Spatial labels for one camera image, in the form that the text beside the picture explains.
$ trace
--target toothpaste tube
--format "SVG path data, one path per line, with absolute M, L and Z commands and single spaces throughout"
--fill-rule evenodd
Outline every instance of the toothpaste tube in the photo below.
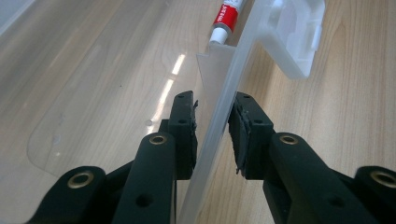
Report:
M 233 32 L 238 13 L 242 10 L 245 0 L 224 0 L 218 16 L 213 22 L 213 33 L 209 42 L 224 44 L 227 37 Z

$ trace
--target bolt hole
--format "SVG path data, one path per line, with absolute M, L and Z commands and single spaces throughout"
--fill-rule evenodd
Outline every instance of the bolt hole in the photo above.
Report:
M 326 197 L 326 199 L 327 199 L 327 202 L 331 206 L 334 206 L 334 207 L 342 208 L 342 207 L 344 207 L 346 205 L 342 198 L 340 198 L 340 197 L 338 197 L 337 195 L 334 195 L 334 194 L 328 195 Z
M 372 171 L 370 176 L 378 184 L 388 188 L 396 189 L 396 178 L 393 175 L 381 171 Z
M 297 138 L 290 135 L 282 135 L 279 139 L 281 142 L 288 145 L 296 145 L 298 143 Z
M 149 139 L 152 145 L 160 145 L 166 142 L 166 137 L 162 135 L 152 136 Z
M 91 171 L 84 171 L 73 175 L 67 181 L 67 187 L 70 189 L 80 189 L 89 185 L 93 181 L 93 173 Z
M 152 195 L 150 194 L 140 194 L 137 198 L 136 198 L 136 204 L 139 207 L 149 207 L 152 203 L 153 203 L 153 199 L 152 199 Z

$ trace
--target transparent plastic sheet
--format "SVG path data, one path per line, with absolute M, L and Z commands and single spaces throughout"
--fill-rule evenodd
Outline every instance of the transparent plastic sheet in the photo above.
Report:
M 199 50 L 191 49 L 193 45 L 186 48 L 182 44 L 174 44 L 175 35 L 193 28 L 187 22 L 168 30 L 172 20 L 180 20 L 182 13 L 177 7 L 184 3 L 172 5 L 172 1 L 156 0 L 119 2 L 114 3 L 113 15 L 109 16 L 103 30 L 68 78 L 62 77 L 63 70 L 54 67 L 57 63 L 67 63 L 57 60 L 74 47 L 70 45 L 80 44 L 74 42 L 73 37 L 83 32 L 84 24 L 76 21 L 78 24 L 61 27 L 58 35 L 49 38 L 46 46 L 49 58 L 36 64 L 43 66 L 44 72 L 50 71 L 52 79 L 39 81 L 53 85 L 63 79 L 64 84 L 57 92 L 48 93 L 56 95 L 53 100 L 48 100 L 50 103 L 41 119 L 26 134 L 28 137 L 22 142 L 26 145 L 21 146 L 24 148 L 23 156 L 18 156 L 18 163 L 7 156 L 0 158 L 1 167 L 4 167 L 0 170 L 0 198 L 3 201 L 0 223 L 22 223 L 30 218 L 46 191 L 70 169 L 91 165 L 109 173 L 133 160 L 141 139 L 158 131 L 161 120 L 169 118 L 174 97 L 183 91 L 193 91 L 194 100 L 199 100 L 197 137 L 202 141 L 205 126 L 201 125 L 204 123 L 201 116 L 206 101 L 195 55 Z M 50 9 L 62 10 L 62 4 L 62 1 L 54 2 Z M 69 5 L 85 7 L 73 14 L 82 21 L 89 18 L 90 13 L 100 14 L 99 9 L 109 11 L 106 11 L 106 5 L 111 5 L 107 1 L 100 4 L 75 1 L 73 4 Z M 43 14 L 54 13 L 50 9 Z M 92 16 L 86 20 L 94 23 L 97 18 Z M 56 38 L 63 41 L 62 46 L 51 45 Z M 202 39 L 207 39 L 206 35 L 202 35 Z M 177 41 L 191 42 L 187 36 L 179 37 Z M 32 75 L 26 72 L 26 76 L 35 81 L 34 76 L 39 77 L 41 73 Z M 46 91 L 48 86 L 44 84 L 37 86 L 43 85 L 40 88 Z M 180 181 L 177 186 L 178 209 L 189 183 Z
M 208 91 L 219 83 L 221 91 L 216 88 L 209 92 L 211 99 L 207 101 L 214 106 L 214 111 L 183 203 L 180 223 L 193 223 L 202 208 L 251 48 L 260 42 L 289 78 L 308 77 L 318 48 L 323 16 L 324 2 L 321 0 L 256 0 L 233 54 L 230 47 L 211 46 L 208 56 L 198 55 L 204 89 Z M 229 55 L 221 55 L 227 50 Z
M 2 1 L 2 6 L 0 7 L 0 35 L 15 22 L 34 1 L 35 0 Z

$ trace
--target wood grain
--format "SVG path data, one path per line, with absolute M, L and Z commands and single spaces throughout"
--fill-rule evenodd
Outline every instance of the wood grain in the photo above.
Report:
M 68 169 L 109 172 L 132 160 L 181 91 L 201 101 L 202 141 L 208 117 L 195 54 L 206 51 L 220 3 L 42 0 L 1 35 L 0 222 L 26 221 Z M 394 1 L 327 1 L 311 77 L 288 80 L 256 46 L 240 91 L 277 132 L 299 134 L 333 169 L 396 170 L 395 41 Z M 262 182 L 235 174 L 228 136 L 221 146 L 197 223 L 272 223 Z M 178 204 L 188 184 L 180 183 Z

